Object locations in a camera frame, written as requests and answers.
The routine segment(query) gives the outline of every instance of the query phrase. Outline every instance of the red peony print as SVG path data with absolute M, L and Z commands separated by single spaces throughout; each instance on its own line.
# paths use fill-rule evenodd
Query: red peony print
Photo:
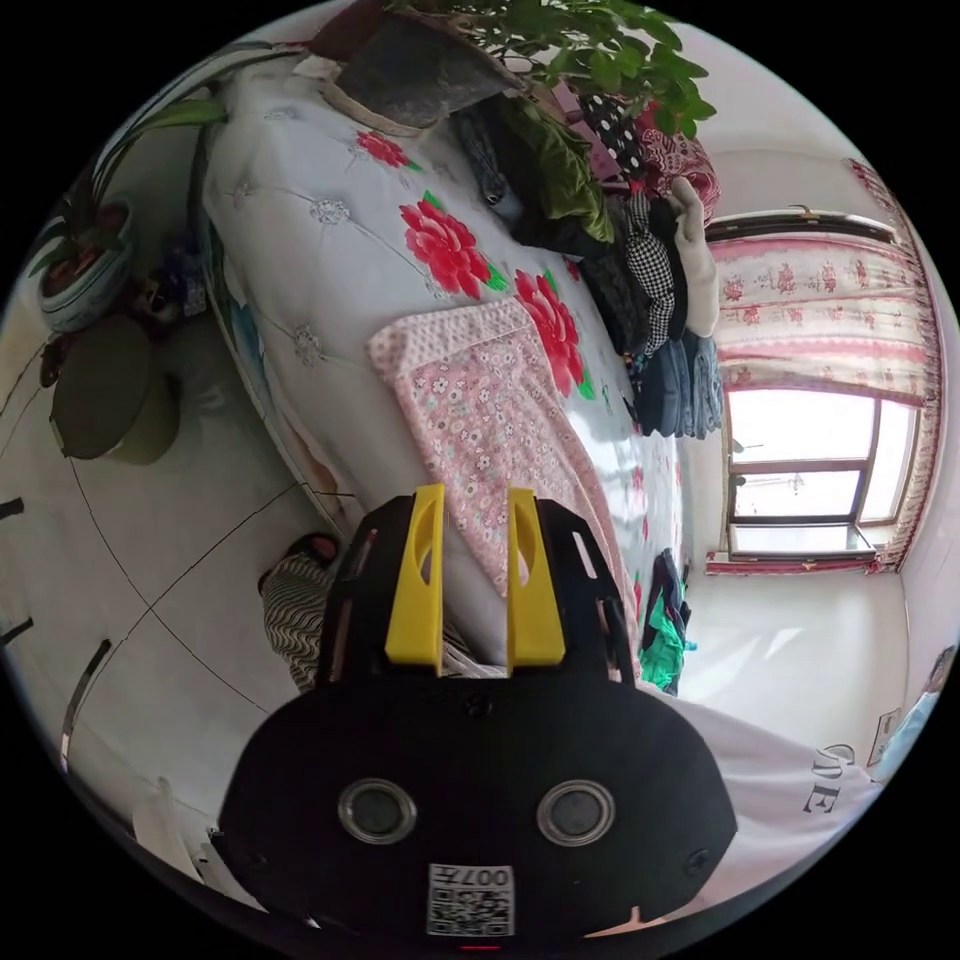
M 443 210 L 421 200 L 402 206 L 407 247 L 430 268 L 433 279 L 448 293 L 465 293 L 480 299 L 480 285 L 492 276 L 490 264 L 478 253 L 476 237 Z
M 363 147 L 375 160 L 385 163 L 388 167 L 409 167 L 410 158 L 403 152 L 403 148 L 392 140 L 364 130 L 357 134 L 357 146 Z
M 537 326 L 560 393 L 569 397 L 584 382 L 583 360 L 577 350 L 580 337 L 570 311 L 560 302 L 550 281 L 517 271 L 517 299 L 527 308 Z

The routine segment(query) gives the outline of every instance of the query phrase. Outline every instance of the green stool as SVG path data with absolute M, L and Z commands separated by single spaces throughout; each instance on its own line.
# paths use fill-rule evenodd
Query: green stool
M 179 383 L 160 369 L 139 324 L 108 317 L 71 345 L 50 423 L 65 457 L 155 463 L 177 436 Z

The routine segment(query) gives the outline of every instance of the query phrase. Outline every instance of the pink curtain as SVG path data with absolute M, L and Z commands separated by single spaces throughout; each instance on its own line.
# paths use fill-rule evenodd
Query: pink curtain
M 899 246 L 837 234 L 711 245 L 720 273 L 714 338 L 728 389 L 936 399 L 935 327 Z
M 940 439 L 940 331 L 912 227 L 864 164 L 846 166 L 893 215 L 893 244 L 837 234 L 780 234 L 711 244 L 720 273 L 714 334 L 731 390 L 854 393 L 919 410 L 919 436 L 893 535 L 867 572 L 899 570 L 919 526 Z M 816 573 L 837 562 L 780 565 L 717 554 L 708 573 Z M 860 565 L 841 561 L 845 569 Z

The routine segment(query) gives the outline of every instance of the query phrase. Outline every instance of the green velvet cloth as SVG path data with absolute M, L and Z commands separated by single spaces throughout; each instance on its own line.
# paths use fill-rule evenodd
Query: green velvet cloth
M 523 97 L 501 97 L 500 101 L 504 122 L 537 156 L 546 217 L 577 217 L 594 240 L 613 243 L 613 221 L 590 169 L 590 145 Z

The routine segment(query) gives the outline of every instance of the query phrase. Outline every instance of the bed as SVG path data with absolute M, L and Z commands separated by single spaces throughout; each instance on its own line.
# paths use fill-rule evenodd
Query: bed
M 230 121 L 198 150 L 192 211 L 221 329 L 291 470 L 346 536 L 365 512 L 431 482 L 367 342 L 400 318 L 547 276 L 574 319 L 583 370 L 564 412 L 602 481 L 644 611 L 654 558 L 683 553 L 676 442 L 636 432 L 624 365 L 576 266 L 510 238 L 447 125 L 416 141 L 374 134 L 328 106 L 299 62 L 250 66 L 230 83 Z M 417 239 L 434 229 L 417 219 L 424 203 L 468 228 L 489 270 L 430 261 Z M 444 580 L 478 657 L 503 663 L 504 600 L 455 529 Z

